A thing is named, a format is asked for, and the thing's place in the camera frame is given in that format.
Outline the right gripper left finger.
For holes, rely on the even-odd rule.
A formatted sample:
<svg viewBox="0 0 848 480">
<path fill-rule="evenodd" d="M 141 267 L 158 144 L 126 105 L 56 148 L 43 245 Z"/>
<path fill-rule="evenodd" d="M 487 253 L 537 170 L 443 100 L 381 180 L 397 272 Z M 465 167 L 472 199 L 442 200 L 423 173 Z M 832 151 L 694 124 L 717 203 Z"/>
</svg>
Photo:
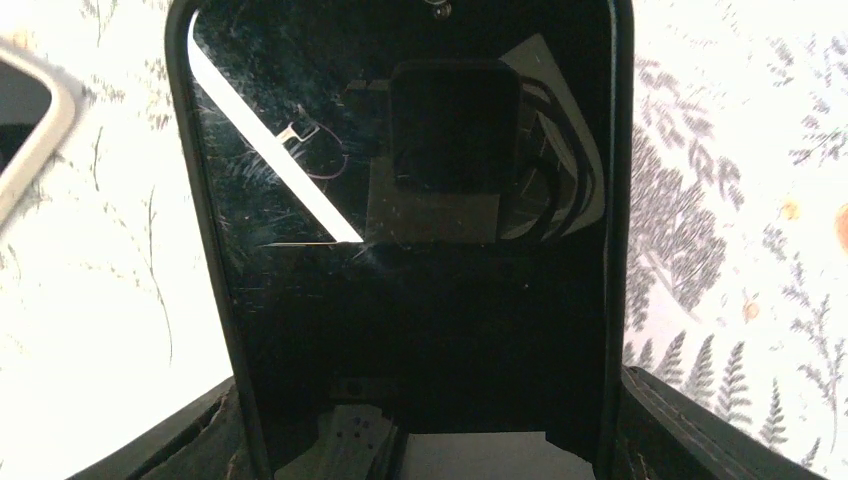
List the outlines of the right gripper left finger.
<svg viewBox="0 0 848 480">
<path fill-rule="evenodd" d="M 233 379 L 71 476 L 73 480 L 255 477 Z"/>
</svg>

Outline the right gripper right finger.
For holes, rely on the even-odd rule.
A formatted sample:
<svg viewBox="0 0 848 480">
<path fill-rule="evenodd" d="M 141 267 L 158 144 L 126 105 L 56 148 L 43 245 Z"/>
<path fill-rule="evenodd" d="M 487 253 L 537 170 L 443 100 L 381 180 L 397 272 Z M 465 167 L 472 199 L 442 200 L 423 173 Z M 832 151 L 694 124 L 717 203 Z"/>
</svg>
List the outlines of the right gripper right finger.
<svg viewBox="0 0 848 480">
<path fill-rule="evenodd" d="M 614 479 L 814 480 L 638 367 L 622 369 Z"/>
</svg>

